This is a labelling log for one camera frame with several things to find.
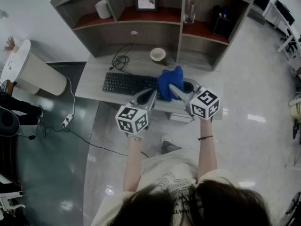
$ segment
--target bracelet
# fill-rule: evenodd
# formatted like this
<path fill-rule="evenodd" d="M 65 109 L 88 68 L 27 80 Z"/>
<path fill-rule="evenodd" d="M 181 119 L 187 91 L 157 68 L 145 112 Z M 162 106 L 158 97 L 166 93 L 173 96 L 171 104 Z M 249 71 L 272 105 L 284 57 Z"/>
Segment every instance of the bracelet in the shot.
<path fill-rule="evenodd" d="M 133 141 L 142 141 L 143 139 L 141 137 L 129 137 L 130 140 L 133 140 Z"/>
<path fill-rule="evenodd" d="M 201 140 L 205 140 L 205 139 L 207 139 L 207 138 L 209 138 L 209 137 L 213 137 L 213 136 L 200 137 L 200 138 L 198 138 L 198 140 L 199 140 L 199 141 L 201 141 Z"/>

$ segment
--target small container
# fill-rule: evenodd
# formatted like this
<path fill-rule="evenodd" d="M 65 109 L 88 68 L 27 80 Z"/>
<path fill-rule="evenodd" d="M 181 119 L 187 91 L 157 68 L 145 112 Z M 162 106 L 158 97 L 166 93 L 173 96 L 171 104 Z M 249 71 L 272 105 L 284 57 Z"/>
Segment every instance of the small container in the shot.
<path fill-rule="evenodd" d="M 196 17 L 196 3 L 192 0 L 187 0 L 185 4 L 184 23 L 193 24 Z"/>
<path fill-rule="evenodd" d="M 166 61 L 166 52 L 162 48 L 154 48 L 150 52 L 150 56 L 153 62 L 161 65 L 167 66 L 167 61 Z"/>
<path fill-rule="evenodd" d="M 107 0 L 101 0 L 95 5 L 96 11 L 101 19 L 107 19 L 112 16 Z"/>

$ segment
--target black wristband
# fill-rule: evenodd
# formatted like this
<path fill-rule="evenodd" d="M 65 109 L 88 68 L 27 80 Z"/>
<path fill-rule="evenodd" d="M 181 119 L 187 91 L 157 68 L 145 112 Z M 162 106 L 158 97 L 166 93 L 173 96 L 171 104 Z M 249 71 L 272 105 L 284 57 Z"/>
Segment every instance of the black wristband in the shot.
<path fill-rule="evenodd" d="M 206 138 L 209 138 L 209 137 L 213 137 L 213 136 L 201 137 L 201 138 L 198 138 L 198 140 L 199 140 L 199 141 L 201 141 L 201 140 L 205 140 Z"/>

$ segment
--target white wall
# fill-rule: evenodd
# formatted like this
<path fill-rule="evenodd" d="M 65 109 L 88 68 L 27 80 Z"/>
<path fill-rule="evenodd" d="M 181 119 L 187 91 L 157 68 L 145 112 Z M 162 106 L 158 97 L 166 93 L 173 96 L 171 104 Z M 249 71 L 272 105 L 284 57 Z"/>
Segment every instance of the white wall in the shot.
<path fill-rule="evenodd" d="M 89 52 L 50 4 L 50 0 L 0 0 L 8 18 L 0 19 L 0 69 L 7 37 L 30 39 L 32 52 L 45 62 L 86 61 Z"/>
<path fill-rule="evenodd" d="M 299 31 L 299 33 L 301 33 L 301 0 L 279 0 L 280 2 L 284 3 L 287 8 L 291 11 L 292 16 L 295 19 L 294 22 L 294 26 L 296 27 L 296 29 Z M 267 15 L 266 19 L 271 22 L 271 23 L 275 23 L 277 16 L 276 13 L 273 13 L 272 11 Z M 279 24 L 279 28 L 286 32 L 286 27 L 284 25 L 284 23 L 280 23 Z"/>

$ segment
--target desk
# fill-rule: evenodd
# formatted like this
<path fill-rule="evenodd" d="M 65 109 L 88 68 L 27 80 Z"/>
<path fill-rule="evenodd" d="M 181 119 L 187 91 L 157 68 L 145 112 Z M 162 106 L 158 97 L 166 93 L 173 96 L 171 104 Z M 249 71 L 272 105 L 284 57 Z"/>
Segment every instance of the desk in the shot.
<path fill-rule="evenodd" d="M 118 48 L 120 48 L 120 45 L 114 50 L 107 51 L 105 53 L 107 55 L 99 58 L 94 58 L 90 55 L 81 75 L 75 96 L 120 105 L 125 105 L 128 101 L 130 101 L 132 96 L 102 91 L 105 75 L 111 67 L 112 58 L 118 51 Z M 168 67 L 158 65 L 151 61 L 150 52 L 146 52 L 144 49 L 136 50 L 135 46 L 133 46 L 132 50 L 128 53 L 128 56 L 130 57 L 130 62 L 126 65 L 125 71 L 132 74 L 159 77 L 162 74 L 163 69 L 172 70 L 177 66 L 176 63 L 172 63 Z M 214 116 L 214 119 L 221 120 L 223 102 L 222 73 L 219 71 L 204 71 L 196 68 L 190 68 L 188 66 L 182 68 L 185 78 L 193 79 L 200 85 L 211 88 L 220 97 L 221 107 L 219 112 Z M 110 72 L 120 73 L 120 71 L 116 69 L 113 69 Z M 154 109 L 170 113 L 186 114 L 184 111 L 184 103 L 177 100 L 172 100 L 171 102 L 157 100 Z"/>
<path fill-rule="evenodd" d="M 271 8 L 273 8 L 278 15 L 278 19 L 275 22 L 275 26 L 274 28 L 276 29 L 279 25 L 279 22 L 282 20 L 285 25 L 287 26 L 287 28 L 291 31 L 292 35 L 280 46 L 280 48 L 277 50 L 277 53 L 280 53 L 287 45 L 290 41 L 292 41 L 292 39 L 294 38 L 296 41 L 296 45 L 298 48 L 298 51 L 301 52 L 301 45 L 298 42 L 299 38 L 300 38 L 300 34 L 299 32 L 296 30 L 296 28 L 294 27 L 294 25 L 289 25 L 288 21 L 284 18 L 284 16 L 281 14 L 281 12 L 278 10 L 278 8 L 275 6 L 275 4 L 270 3 L 268 11 L 265 14 L 265 17 L 267 16 L 267 14 L 270 12 Z"/>

